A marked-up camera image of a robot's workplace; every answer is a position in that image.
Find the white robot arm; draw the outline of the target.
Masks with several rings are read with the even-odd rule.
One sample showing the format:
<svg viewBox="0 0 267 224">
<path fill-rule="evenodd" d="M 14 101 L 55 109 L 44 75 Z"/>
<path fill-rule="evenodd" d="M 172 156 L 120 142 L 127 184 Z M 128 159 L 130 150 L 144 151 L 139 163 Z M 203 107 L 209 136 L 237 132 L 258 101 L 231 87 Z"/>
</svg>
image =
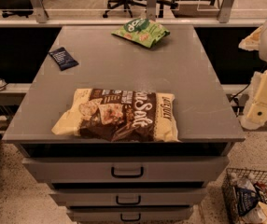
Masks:
<svg viewBox="0 0 267 224">
<path fill-rule="evenodd" d="M 261 60 L 267 62 L 267 20 L 252 34 L 244 38 L 239 49 L 257 50 Z M 255 72 L 250 81 L 251 91 L 240 122 L 243 128 L 256 130 L 267 121 L 267 70 Z"/>
</svg>

